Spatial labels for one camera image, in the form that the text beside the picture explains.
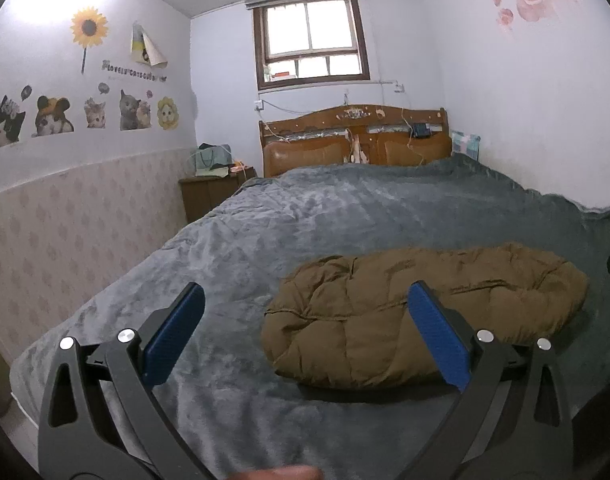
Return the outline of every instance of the window sill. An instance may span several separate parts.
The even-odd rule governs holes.
[[[258,91],[258,95],[270,94],[273,92],[283,92],[298,90],[301,88],[314,88],[316,86],[336,86],[336,85],[393,85],[396,81],[373,81],[369,79],[356,79],[348,81],[321,81],[319,83],[303,83],[302,85],[278,86],[276,88],[264,88]]]

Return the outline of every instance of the nightstand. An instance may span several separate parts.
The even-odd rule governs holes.
[[[192,223],[205,216],[232,196],[245,180],[255,176],[256,170],[248,168],[229,176],[191,176],[179,180],[187,222]]]

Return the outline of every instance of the patterned wallpaper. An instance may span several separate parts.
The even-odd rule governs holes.
[[[81,166],[0,193],[0,351],[11,362],[186,224],[192,150]]]

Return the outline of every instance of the floor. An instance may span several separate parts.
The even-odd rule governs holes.
[[[38,471],[38,428],[24,416],[15,401],[0,418],[0,426],[25,460]]]

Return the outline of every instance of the blue gripper pad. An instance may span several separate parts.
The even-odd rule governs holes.
[[[471,377],[469,351],[424,282],[409,287],[407,307],[445,382],[464,391]]]
[[[188,285],[172,306],[155,311],[166,319],[143,351],[141,380],[145,386],[163,384],[205,313],[205,292],[197,283]]]

